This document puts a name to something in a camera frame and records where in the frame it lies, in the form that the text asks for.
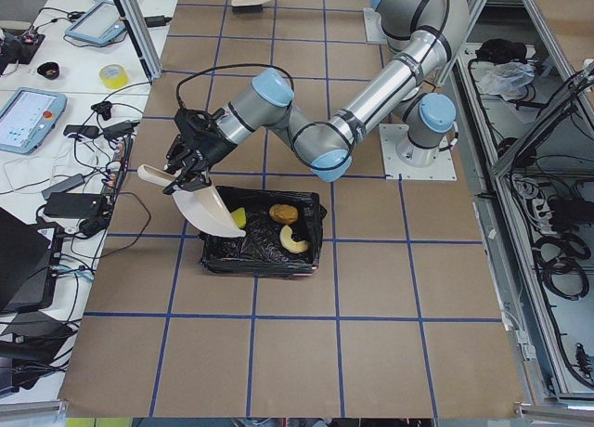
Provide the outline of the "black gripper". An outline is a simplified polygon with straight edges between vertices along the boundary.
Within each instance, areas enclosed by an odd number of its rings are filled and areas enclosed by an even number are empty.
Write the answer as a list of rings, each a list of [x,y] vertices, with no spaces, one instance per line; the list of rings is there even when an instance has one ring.
[[[163,171],[170,175],[182,172],[163,189],[163,194],[172,195],[178,190],[194,192],[213,184],[207,170],[232,151],[232,143],[216,123],[223,116],[223,109],[214,114],[190,109],[176,112],[174,123],[179,134],[165,155]]]

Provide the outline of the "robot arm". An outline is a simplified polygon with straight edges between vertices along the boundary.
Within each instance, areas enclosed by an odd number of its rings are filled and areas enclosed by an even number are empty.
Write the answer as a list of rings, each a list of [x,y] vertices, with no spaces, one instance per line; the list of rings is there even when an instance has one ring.
[[[407,125],[405,162],[420,150],[435,152],[457,117],[452,100],[421,85],[450,61],[470,22],[467,0],[370,0],[393,53],[377,75],[331,117],[316,121],[295,102],[280,68],[268,66],[214,112],[181,103],[174,116],[178,135],[165,171],[174,175],[165,193],[195,191],[211,184],[210,170],[256,130],[274,133],[299,162],[327,182],[352,163],[352,151],[394,113]]]

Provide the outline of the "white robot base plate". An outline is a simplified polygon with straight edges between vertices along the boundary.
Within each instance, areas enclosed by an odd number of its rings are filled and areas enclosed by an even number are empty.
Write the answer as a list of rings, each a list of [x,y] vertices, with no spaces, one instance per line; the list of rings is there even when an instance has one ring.
[[[381,123],[379,131],[387,179],[442,182],[458,179],[446,136],[437,148],[420,149],[409,141],[406,124]]]

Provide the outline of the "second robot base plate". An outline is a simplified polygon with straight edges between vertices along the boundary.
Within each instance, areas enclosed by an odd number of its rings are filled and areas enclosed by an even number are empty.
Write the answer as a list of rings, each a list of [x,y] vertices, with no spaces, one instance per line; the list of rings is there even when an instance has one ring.
[[[392,41],[381,26],[381,14],[372,7],[363,9],[363,19],[367,42],[369,44],[387,45]]]

